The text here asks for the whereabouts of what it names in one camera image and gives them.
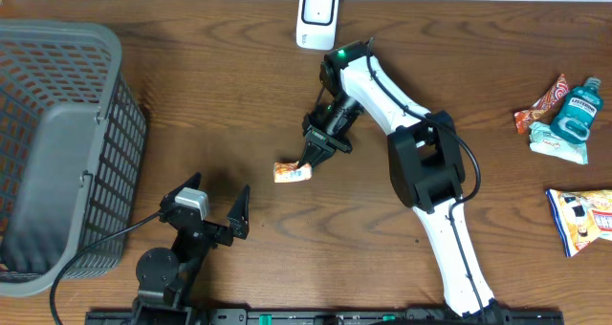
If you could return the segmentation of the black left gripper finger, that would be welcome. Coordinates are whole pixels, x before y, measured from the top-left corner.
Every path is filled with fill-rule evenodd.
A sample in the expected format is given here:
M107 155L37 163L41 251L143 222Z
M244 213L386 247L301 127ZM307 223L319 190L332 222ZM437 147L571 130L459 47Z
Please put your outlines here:
M249 185L246 185L239 194L227 216L232 236L242 240L246 240L250 232L250 194L251 187Z
M184 187L190 187L190 188L194 188L194 189L198 189L199 190L200 182L201 182L201 173L200 172L196 172L191 177L189 177L184 183L182 183L181 185L179 185L178 187L176 187L175 189L173 189L172 191L170 191L169 193L164 195L163 198L162 198L162 201L160 202L160 208L168 208L168 207L171 207L172 205L179 205L179 206L181 206L180 204L178 204L178 203L176 203L174 201L175 196Z

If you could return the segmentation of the grey plastic shopping basket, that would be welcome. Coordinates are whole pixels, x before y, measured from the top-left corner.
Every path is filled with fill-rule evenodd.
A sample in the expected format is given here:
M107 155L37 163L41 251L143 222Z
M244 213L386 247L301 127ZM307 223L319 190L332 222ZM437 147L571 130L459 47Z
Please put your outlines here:
M121 260L147 126L121 72L122 48L88 23L1 23L1 293Z

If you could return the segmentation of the small orange tissue pack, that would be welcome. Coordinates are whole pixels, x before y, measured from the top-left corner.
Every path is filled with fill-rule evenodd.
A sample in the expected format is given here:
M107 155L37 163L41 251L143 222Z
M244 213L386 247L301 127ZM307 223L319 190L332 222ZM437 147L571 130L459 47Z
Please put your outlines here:
M273 165L273 180L277 184L297 183L312 178L313 168L309 164L298 167L298 162L276 162Z

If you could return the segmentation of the orange red snack bar wrapper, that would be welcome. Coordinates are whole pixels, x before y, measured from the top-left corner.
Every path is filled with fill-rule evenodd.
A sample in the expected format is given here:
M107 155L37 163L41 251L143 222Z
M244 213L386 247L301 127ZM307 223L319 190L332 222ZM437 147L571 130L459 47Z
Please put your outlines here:
M565 74L561 74L549 90L530 108L514 113L515 128L518 134L524 134L530 125L542 118L559 101L569 93L569 84Z

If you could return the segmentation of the yellow chips snack bag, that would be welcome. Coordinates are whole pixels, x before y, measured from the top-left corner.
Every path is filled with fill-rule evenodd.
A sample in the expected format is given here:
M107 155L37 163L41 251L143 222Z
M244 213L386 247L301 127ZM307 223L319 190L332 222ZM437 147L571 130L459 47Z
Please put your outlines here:
M545 192L566 257L597 239L611 240L611 191Z

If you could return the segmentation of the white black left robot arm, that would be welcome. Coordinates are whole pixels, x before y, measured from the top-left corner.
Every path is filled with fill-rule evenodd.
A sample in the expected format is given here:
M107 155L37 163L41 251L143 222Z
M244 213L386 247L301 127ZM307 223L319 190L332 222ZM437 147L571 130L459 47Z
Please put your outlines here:
M243 188L227 215L229 223L221 225L207 219L208 195L199 189L201 179L195 173L160 202L160 221L175 228L177 237L169 249L150 249L140 258L129 324L197 323L198 311L189 304L189 295L208 253L248 237L251 188Z

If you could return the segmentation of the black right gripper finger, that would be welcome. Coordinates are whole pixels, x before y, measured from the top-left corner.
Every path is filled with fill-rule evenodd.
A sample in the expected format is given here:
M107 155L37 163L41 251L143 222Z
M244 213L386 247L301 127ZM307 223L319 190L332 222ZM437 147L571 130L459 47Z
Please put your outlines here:
M330 146L313 146L312 153L310 154L310 166L312 168L317 167L318 165L324 163L334 156L337 149L335 147Z
M304 150L297 167L300 168L306 164L313 165L317 161L319 146L312 141L306 141Z

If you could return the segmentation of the white barcode scanner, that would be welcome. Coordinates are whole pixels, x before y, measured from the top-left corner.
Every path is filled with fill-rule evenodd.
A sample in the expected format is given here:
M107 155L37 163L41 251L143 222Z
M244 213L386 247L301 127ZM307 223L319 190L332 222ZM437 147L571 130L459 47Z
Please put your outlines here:
M330 51L335 45L339 0L299 0L295 42L308 50Z

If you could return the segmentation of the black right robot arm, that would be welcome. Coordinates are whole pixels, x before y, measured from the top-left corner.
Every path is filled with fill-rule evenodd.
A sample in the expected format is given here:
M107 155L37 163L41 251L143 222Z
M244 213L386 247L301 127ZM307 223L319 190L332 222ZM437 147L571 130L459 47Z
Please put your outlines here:
M441 273L444 298L457 316L492 319L494 295L475 255L465 221L464 158L474 153L456 133L445 111L430 112L411 99L383 70L372 40L335 49L320 64L321 89L328 105L316 103L304 118L306 140L299 165L316 167L338 151L349 153L346 134L368 113L386 136L392 187L426 230Z

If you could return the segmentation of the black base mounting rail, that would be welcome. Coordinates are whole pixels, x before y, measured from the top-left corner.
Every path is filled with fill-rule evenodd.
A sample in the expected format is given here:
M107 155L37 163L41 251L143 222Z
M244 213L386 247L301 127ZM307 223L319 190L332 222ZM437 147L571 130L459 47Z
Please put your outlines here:
M499 325L563 325L559 311L511 311L492 305L483 316L461 317L435 308L410 308L405 311L331 312L331 311L247 311L214 309L197 316L163 315L153 311L97 311L85 316L86 325L129 324L213 324L213 325L283 325L283 324L499 324Z

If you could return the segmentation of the pale green snack packet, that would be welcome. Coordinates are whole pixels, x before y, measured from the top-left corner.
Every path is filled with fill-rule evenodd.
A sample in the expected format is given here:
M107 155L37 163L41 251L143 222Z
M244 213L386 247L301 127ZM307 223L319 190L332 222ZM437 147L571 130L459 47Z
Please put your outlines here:
M588 164L585 143L574 144L553 133L548 124L535 121L530 126L530 149L533 152L580 165Z

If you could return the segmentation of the teal Listerine mouthwash bottle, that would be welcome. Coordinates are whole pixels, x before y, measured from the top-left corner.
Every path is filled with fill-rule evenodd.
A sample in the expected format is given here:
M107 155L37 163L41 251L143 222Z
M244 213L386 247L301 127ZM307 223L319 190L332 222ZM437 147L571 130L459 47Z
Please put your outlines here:
M603 107L603 99L599 94L600 87L601 80L591 76L582 86L569 92L550 125L551 131L572 144L586 143L597 113Z

